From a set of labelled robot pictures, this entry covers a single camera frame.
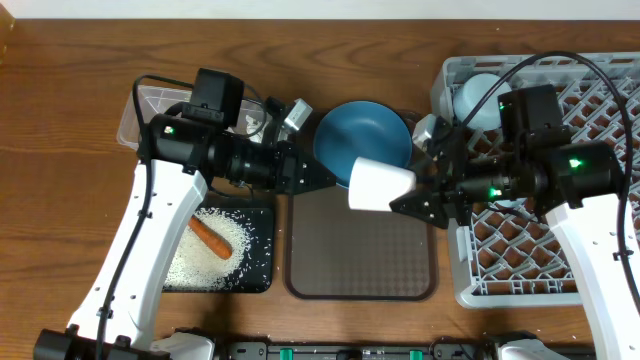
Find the pink cup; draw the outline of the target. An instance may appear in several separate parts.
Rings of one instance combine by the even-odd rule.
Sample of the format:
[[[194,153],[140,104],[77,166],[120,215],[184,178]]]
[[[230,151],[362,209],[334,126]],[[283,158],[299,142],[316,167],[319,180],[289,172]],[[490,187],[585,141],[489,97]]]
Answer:
[[[354,162],[349,188],[351,210],[391,212],[390,203],[416,188],[413,171],[358,157]]]

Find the light blue bowl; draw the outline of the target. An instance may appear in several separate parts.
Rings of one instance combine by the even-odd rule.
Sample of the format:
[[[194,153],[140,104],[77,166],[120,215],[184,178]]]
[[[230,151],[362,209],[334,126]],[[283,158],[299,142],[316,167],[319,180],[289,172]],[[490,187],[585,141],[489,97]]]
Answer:
[[[454,95],[454,114],[460,122],[464,122],[481,98],[500,79],[499,76],[489,73],[478,74],[471,77]],[[490,131],[501,126],[498,97],[512,90],[505,82],[484,103],[467,127],[472,130],[480,129]]]

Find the orange carrot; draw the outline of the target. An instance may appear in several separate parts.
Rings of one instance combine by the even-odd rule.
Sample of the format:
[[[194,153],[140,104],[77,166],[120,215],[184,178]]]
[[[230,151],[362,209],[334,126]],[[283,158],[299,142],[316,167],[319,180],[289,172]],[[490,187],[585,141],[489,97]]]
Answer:
[[[188,222],[189,228],[197,237],[219,258],[228,260],[232,256],[231,246],[218,234],[207,227],[197,217],[192,216]]]

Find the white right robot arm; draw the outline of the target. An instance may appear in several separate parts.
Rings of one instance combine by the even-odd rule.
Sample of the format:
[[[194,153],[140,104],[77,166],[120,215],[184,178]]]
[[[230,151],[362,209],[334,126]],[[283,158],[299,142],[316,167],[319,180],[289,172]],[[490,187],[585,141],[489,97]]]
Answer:
[[[511,152],[471,160],[451,140],[435,178],[391,201],[392,211],[445,229],[452,220],[467,225],[475,203],[533,199],[568,260],[597,358],[638,358],[639,311],[627,276],[639,272],[639,246],[613,149],[571,141],[551,85],[502,94],[498,104]]]

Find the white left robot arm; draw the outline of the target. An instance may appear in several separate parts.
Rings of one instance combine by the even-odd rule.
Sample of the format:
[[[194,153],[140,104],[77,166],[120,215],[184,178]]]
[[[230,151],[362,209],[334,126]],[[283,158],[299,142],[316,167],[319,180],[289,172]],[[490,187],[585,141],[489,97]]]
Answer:
[[[153,332],[178,242],[214,178],[287,195],[336,183],[330,170],[286,140],[263,145],[231,133],[246,87],[233,75],[201,68],[190,99],[149,122],[138,90],[131,91],[139,162],[127,208],[91,290],[64,331],[41,331],[34,358],[213,358],[207,337],[157,341]]]

